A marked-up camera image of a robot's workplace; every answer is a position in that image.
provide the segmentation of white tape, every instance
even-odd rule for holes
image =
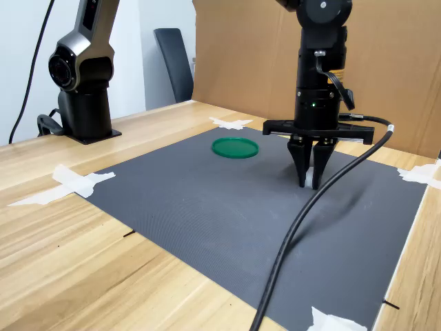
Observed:
[[[367,331],[366,327],[354,321],[323,314],[314,307],[312,308],[312,319],[314,325],[310,326],[307,331]]]
[[[71,171],[71,169],[64,165],[58,165],[52,178],[62,185],[58,185],[50,190],[37,193],[24,200],[11,203],[10,205],[31,205],[37,203],[39,205],[46,205],[49,202],[61,199],[68,194],[76,192],[83,198],[88,198],[94,192],[94,186],[97,183],[115,177],[113,172],[108,174],[88,174],[83,177]]]
[[[242,130],[243,126],[245,124],[251,123],[253,121],[252,119],[250,119],[250,120],[245,120],[245,121],[237,120],[234,122],[226,122],[226,121],[222,121],[220,119],[215,119],[214,117],[210,117],[209,119],[211,119],[213,121],[213,124],[218,125],[219,128],[225,128],[228,130],[231,130],[231,129]]]
[[[421,184],[427,184],[432,188],[441,190],[441,181],[433,178],[437,170],[441,167],[441,159],[438,159],[435,164],[426,164],[421,167],[413,167],[411,171],[397,169],[400,176],[405,181],[412,181]]]

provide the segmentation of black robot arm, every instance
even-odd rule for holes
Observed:
[[[107,97],[114,72],[109,39],[118,5],[119,0],[80,0],[73,31],[58,41],[49,59],[50,76],[61,90],[63,128],[40,115],[40,134],[64,134],[83,144],[121,134],[112,129]]]
[[[343,87],[347,28],[351,0],[277,0],[288,11],[296,11],[302,26],[298,53],[296,111],[294,120],[266,121],[263,134],[289,134],[290,151],[299,178],[305,186],[313,142],[313,189],[320,186],[326,164],[338,139],[362,139],[372,144],[372,127],[339,122],[340,102],[355,108],[353,92]]]

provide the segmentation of wooden tabletop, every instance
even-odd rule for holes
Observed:
[[[0,328],[5,330],[247,330],[255,309],[81,197],[8,204],[57,185],[63,164],[86,175],[225,121],[263,119],[204,103],[114,121],[121,137],[83,146],[46,136],[0,148]],[[352,155],[368,147],[339,143]],[[373,161],[410,170],[434,160],[382,148]],[[429,188],[377,330],[441,330],[441,191]],[[262,330],[282,330],[269,319]]]

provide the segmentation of black cable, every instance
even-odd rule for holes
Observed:
[[[37,55],[39,53],[41,40],[43,39],[44,30],[46,29],[46,24],[48,23],[49,15],[52,10],[52,6],[54,5],[54,2],[55,2],[55,0],[50,0],[48,11],[46,12],[46,16],[44,17],[44,20],[43,20],[43,25],[41,26],[39,40],[37,41],[37,46],[35,47],[34,57],[32,58],[32,63],[30,65],[28,86],[26,88],[26,93],[25,93],[25,97],[23,100],[23,105],[21,106],[19,117],[18,117],[17,121],[15,122],[14,127],[12,128],[11,134],[9,136],[9,143],[12,143],[12,140],[14,139],[15,130],[19,126],[21,118],[23,117],[23,113],[25,112],[26,103],[28,102],[28,97],[29,97],[30,86],[32,84],[32,77],[34,76],[35,62],[37,61]]]
[[[352,114],[345,114],[345,116],[355,116],[356,118],[360,119],[362,115],[352,115]],[[334,176],[332,176],[323,186],[315,193],[315,195],[308,200],[306,205],[302,208],[300,213],[297,215],[296,219],[292,223],[291,227],[289,228],[289,231],[286,235],[286,237],[283,239],[282,245],[280,247],[280,250],[277,254],[276,260],[274,262],[273,268],[271,270],[271,273],[269,274],[267,285],[265,286],[265,290],[262,295],[262,299],[260,300],[259,306],[257,308],[256,316],[254,317],[253,323],[251,325],[250,331],[257,331],[260,327],[260,324],[262,323],[263,317],[265,316],[265,312],[267,310],[269,300],[271,299],[271,295],[274,290],[274,286],[276,285],[277,277],[280,272],[280,269],[282,267],[283,259],[285,257],[285,254],[287,252],[287,249],[289,247],[289,244],[291,243],[298,227],[302,223],[303,219],[306,217],[308,212],[311,210],[311,208],[316,204],[317,200],[326,192],[328,189],[335,183],[337,180],[339,180],[341,177],[343,177],[346,173],[354,169],[356,166],[358,166],[360,163],[362,163],[365,159],[370,157],[373,153],[375,153],[377,150],[379,150],[392,136],[393,134],[393,125],[386,121],[385,119],[380,119],[378,117],[372,117],[372,116],[363,116],[362,118],[365,121],[372,121],[376,123],[381,123],[386,126],[388,126],[388,130],[386,134],[381,138],[379,142],[377,142],[373,147],[371,147],[367,152],[365,152],[363,155],[359,156],[357,159],[353,160],[351,163],[346,165],[343,169],[338,171]]]
[[[319,74],[323,74],[326,77],[328,77],[332,83],[337,88],[338,92],[343,98],[343,101],[346,103],[347,109],[353,110],[355,109],[356,105],[353,102],[353,93],[350,90],[346,90],[341,81],[338,79],[336,75],[334,75],[332,72],[323,72],[322,69],[322,60],[320,56],[316,56],[316,69]]]

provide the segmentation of white wall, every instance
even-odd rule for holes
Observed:
[[[17,119],[32,55],[49,0],[0,3],[0,146],[8,143]],[[59,89],[48,73],[48,59],[57,41],[74,27],[79,0],[55,0],[35,66],[28,105],[14,142],[36,137],[37,116],[57,107]],[[110,82],[112,118],[145,110],[138,0],[121,0],[110,44],[115,49]]]
[[[196,56],[196,12],[192,0],[139,0],[139,14],[141,16],[145,106],[149,110],[175,103],[167,68],[153,30],[157,28],[181,29],[189,63],[192,63],[192,59]]]

